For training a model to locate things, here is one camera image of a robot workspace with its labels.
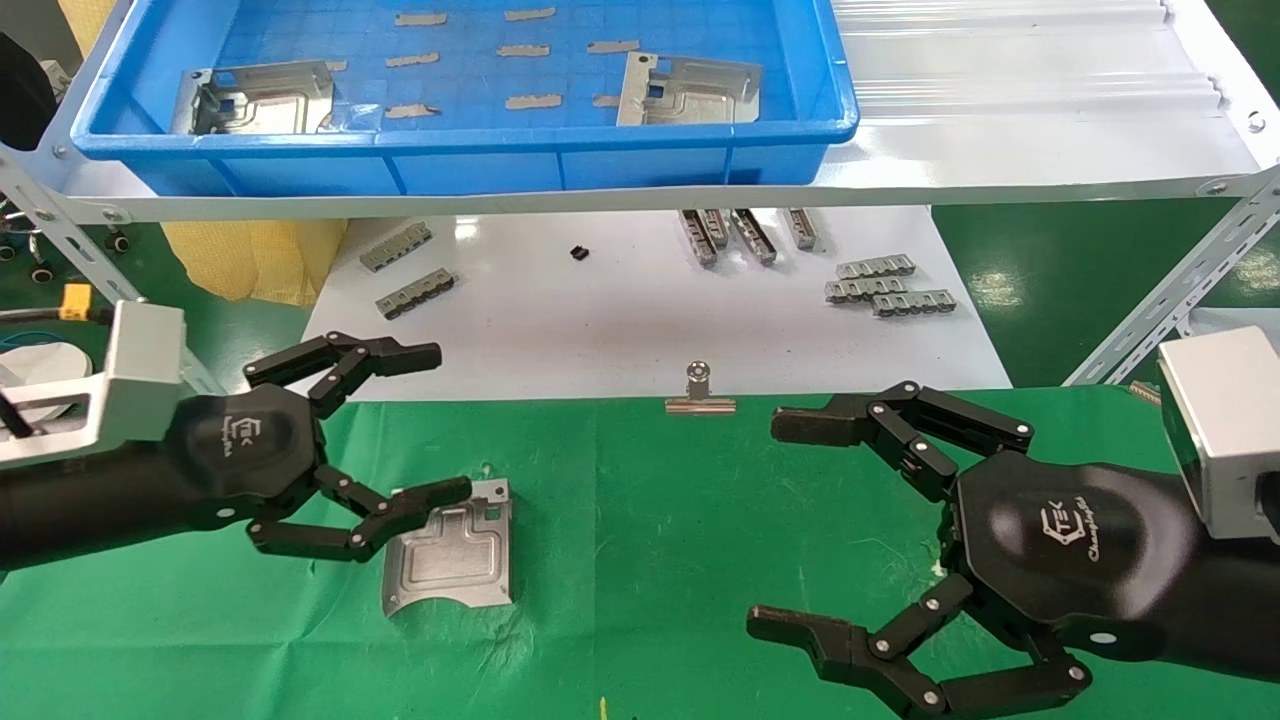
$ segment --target metal clip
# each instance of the metal clip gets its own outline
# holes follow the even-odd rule
[[[712,397],[712,366],[701,360],[689,364],[689,384],[685,392],[689,397],[667,400],[668,415],[732,415],[737,413],[737,401],[732,397]]]
[[[882,278],[884,275],[910,275],[915,263],[906,255],[886,255],[836,265],[836,277],[842,281]]]
[[[813,229],[813,222],[803,208],[788,208],[787,215],[791,219],[791,233],[796,238],[796,250],[813,250],[818,242],[818,231]]]
[[[746,208],[739,208],[731,213],[733,218],[733,225],[737,228],[737,234],[742,236],[742,242],[746,242],[748,250],[755,259],[760,261],[762,265],[772,265],[778,258],[777,249],[769,242],[769,236],[764,234],[764,228],[751,214],[751,210]]]
[[[723,250],[728,247],[728,223],[724,220],[724,210],[703,210],[703,224],[707,225],[707,234],[712,243]]]
[[[704,268],[714,265],[716,246],[707,232],[707,225],[703,224],[703,215],[698,210],[681,210],[680,219],[684,223],[685,237],[689,240],[689,247],[692,249],[698,264]]]

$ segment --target metal connector strip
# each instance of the metal connector strip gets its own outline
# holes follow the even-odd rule
[[[956,309],[956,299],[945,290],[923,292],[897,292],[872,297],[872,306],[878,318],[896,315],[920,315],[931,313],[950,313]]]
[[[764,234],[764,228],[760,227],[755,215],[746,208],[739,208],[730,213],[730,215],[733,218],[733,227],[742,236],[742,241],[746,242],[746,247],[751,251],[751,255],[755,255],[755,259],[762,265],[772,265],[778,259],[778,251],[769,242],[769,237]]]
[[[709,268],[716,264],[716,246],[712,245],[707,225],[698,210],[681,210],[680,224],[685,228],[685,237],[689,238],[689,247],[694,251],[698,264]]]
[[[908,290],[897,278],[869,278],[865,281],[832,281],[826,284],[824,292],[827,302],[840,305],[870,300],[877,295],[902,293]]]
[[[801,208],[788,208],[787,217],[791,219],[791,234],[796,238],[796,249],[813,250],[818,242],[818,231],[813,229],[809,213]]]
[[[915,263],[906,255],[886,255],[869,260],[855,260],[836,265],[836,277],[842,281],[882,278],[884,275],[910,275]]]
[[[719,249],[728,247],[728,223],[724,220],[724,210],[703,210],[703,224],[707,225],[712,245]]]
[[[429,240],[431,240],[431,231],[426,227],[426,223],[413,223],[361,255],[360,264],[376,273],[413,250],[422,247]]]
[[[453,273],[440,268],[425,278],[413,281],[387,297],[383,297],[375,305],[378,305],[378,311],[381,313],[384,318],[394,320],[404,311],[412,310],[422,302],[426,302],[436,295],[449,290],[456,282],[457,278],[453,277]]]

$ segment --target metal part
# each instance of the metal part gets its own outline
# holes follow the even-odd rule
[[[1116,384],[1169,336],[1280,220],[1280,165],[1238,202],[1062,384]]]
[[[764,228],[760,227],[755,215],[745,208],[739,208],[730,213],[730,217],[733,218],[733,227],[742,236],[742,242],[746,242],[751,255],[755,255],[762,265],[772,265],[778,259],[778,251],[769,241],[769,236],[764,234]]]
[[[1164,404],[1164,400],[1161,398],[1160,395],[1160,388],[1151,383],[1143,383],[1137,380],[1129,383],[1129,395],[1134,397],[1140,397],[1142,400],[1146,400],[1147,402],[1155,405],[1156,407],[1160,407]]]
[[[498,55],[502,58],[545,58],[550,54],[550,45],[503,45],[498,47]]]
[[[915,263],[904,254],[886,255],[883,258],[870,258],[867,260],[854,260],[836,265],[836,277],[842,281],[856,281],[863,278],[882,278],[886,275],[910,275],[915,272]]]
[[[703,224],[703,215],[698,210],[681,210],[680,223],[685,228],[685,238],[694,251],[698,264],[709,268],[716,264],[716,246],[712,245],[710,233]]]
[[[440,109],[434,105],[426,105],[424,102],[415,102],[412,105],[392,105],[387,108],[387,119],[401,120],[404,118],[426,118],[430,115],[439,115]]]
[[[586,44],[586,51],[593,55],[607,55],[612,53],[630,53],[640,49],[639,40],[596,40]]]
[[[554,14],[556,6],[552,5],[550,8],[540,8],[538,10],[507,10],[504,17],[508,23],[513,23],[520,20],[538,20],[541,18],[549,18]]]
[[[397,13],[396,27],[443,26],[448,19],[448,13]]]
[[[187,395],[182,379],[187,325],[182,310],[116,302],[102,372],[87,378],[5,388],[18,410],[78,404],[84,418],[13,439],[0,429],[0,468],[104,452],[127,441],[159,441]]]
[[[449,290],[456,282],[457,278],[453,277],[453,273],[440,268],[383,297],[375,305],[384,318],[394,320],[403,313]]]
[[[728,247],[728,222],[724,219],[724,213],[726,210],[701,210],[707,237],[719,249]]]
[[[431,63],[438,63],[440,60],[439,53],[422,53],[421,55],[401,55],[398,58],[387,58],[388,68],[404,68],[408,65],[430,65]]]
[[[511,605],[512,507],[507,480],[476,480],[470,500],[434,510],[422,529],[393,539],[383,565],[383,612],[390,618],[430,598]]]
[[[389,238],[379,242],[376,247],[360,256],[360,264],[372,272],[381,270],[387,265],[408,255],[413,250],[426,245],[431,240],[431,231],[426,223],[417,222],[399,231]]]
[[[872,297],[877,318],[896,315],[919,315],[931,313],[951,313],[956,300],[945,290],[925,290],[920,292],[895,292]]]
[[[667,400],[668,415],[732,415],[737,401],[732,397],[712,397],[712,366],[701,360],[689,364],[686,397]]]
[[[659,60],[671,70],[658,72]],[[753,123],[760,117],[760,72],[750,63],[628,53],[618,124]]]
[[[333,111],[333,74],[324,60],[183,73],[173,135],[305,135]]]
[[[1266,334],[1249,327],[1165,342],[1158,365],[1171,398],[1165,432],[1210,536],[1280,543],[1258,512],[1263,477],[1280,471],[1280,405],[1242,392],[1242,383],[1280,388],[1280,356]]]
[[[800,208],[788,208],[787,217],[791,219],[791,234],[796,238],[796,249],[813,250],[818,242],[818,231],[813,229],[813,220],[809,213]]]
[[[876,295],[904,293],[906,286],[897,278],[869,278],[865,281],[831,281],[823,288],[827,302],[859,302]]]

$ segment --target sheet metal part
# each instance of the sheet metal part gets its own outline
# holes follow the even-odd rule
[[[421,55],[403,55],[399,58],[387,58],[388,68],[406,68],[408,65],[430,65],[440,60],[439,53],[422,53]]]
[[[564,99],[552,95],[513,95],[507,99],[508,110],[534,110],[538,108],[559,108]]]
[[[387,108],[387,119],[389,120],[402,120],[404,118],[428,118],[431,115],[439,115],[440,109],[435,105],[426,105],[422,102],[415,102],[412,105],[394,105]]]
[[[397,13],[396,27],[443,26],[449,20],[448,13]]]
[[[915,263],[902,254],[854,260],[852,263],[836,265],[836,277],[842,281],[882,278],[884,275],[910,275],[914,272]]]
[[[436,295],[449,290],[456,282],[457,278],[453,277],[453,273],[440,268],[419,281],[408,283],[387,297],[383,297],[375,302],[375,305],[378,306],[378,311],[381,313],[384,318],[394,320],[407,310],[412,310]]]
[[[658,72],[659,60],[671,70]],[[631,51],[618,124],[754,123],[760,117],[760,65],[750,63]]]
[[[742,236],[742,242],[762,265],[772,265],[778,259],[778,250],[773,247],[769,236],[764,234],[764,228],[755,219],[755,215],[746,208],[739,208],[730,213],[733,218],[733,227],[737,234]]]
[[[596,40],[586,44],[586,51],[593,55],[608,55],[613,53],[630,53],[640,49],[639,40]]]
[[[737,413],[737,401],[732,397],[712,397],[712,366],[701,360],[694,360],[687,369],[689,383],[685,397],[667,400],[668,415],[732,415]]]
[[[796,247],[813,250],[814,243],[818,242],[818,231],[813,229],[809,213],[801,208],[788,208],[787,218],[791,220],[791,234],[796,238]]]
[[[372,250],[360,256],[360,264],[376,273],[431,240],[426,223],[413,223],[389,238],[379,242]]]
[[[712,245],[701,214],[698,210],[681,210],[680,224],[685,229],[685,238],[689,240],[689,247],[692,249],[698,264],[704,268],[714,265],[716,246]]]
[[[897,278],[868,278],[864,281],[832,281],[826,284],[823,292],[827,295],[827,302],[840,305],[870,300],[877,295],[908,292],[908,290],[906,284]]]
[[[431,512],[383,550],[383,614],[444,598],[467,607],[511,605],[511,488],[471,483],[471,498]]]
[[[178,85],[172,135],[308,135],[333,113],[324,60],[187,70]]]
[[[549,18],[556,14],[556,6],[540,8],[536,10],[507,10],[504,17],[508,23],[515,23],[520,20],[539,20],[543,18]]]
[[[719,249],[728,247],[728,220],[724,219],[724,210],[701,210],[707,236],[712,238],[712,245]]]
[[[951,313],[956,300],[945,290],[925,290],[919,292],[896,292],[872,297],[877,318],[899,315],[920,315],[932,313]]]
[[[545,58],[550,54],[550,45],[503,45],[498,47],[498,55],[502,58]]]

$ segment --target metal bracket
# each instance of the metal bracket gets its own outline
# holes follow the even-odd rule
[[[470,500],[393,539],[384,550],[383,612],[430,598],[511,605],[511,509],[507,480],[476,480]]]
[[[36,229],[84,275],[84,279],[93,283],[108,302],[114,305],[120,300],[146,300],[111,263],[108,254],[61,211],[54,195],[27,174],[26,168],[18,161],[17,151],[3,143],[0,143],[0,193],[27,211]],[[221,383],[186,346],[182,350],[182,379],[198,395],[227,395]]]
[[[667,400],[668,415],[732,415],[737,401],[732,397],[712,397],[712,366],[701,360],[689,364],[687,397]]]
[[[1062,384],[1117,384],[1213,290],[1280,219],[1280,165],[1265,173]]]

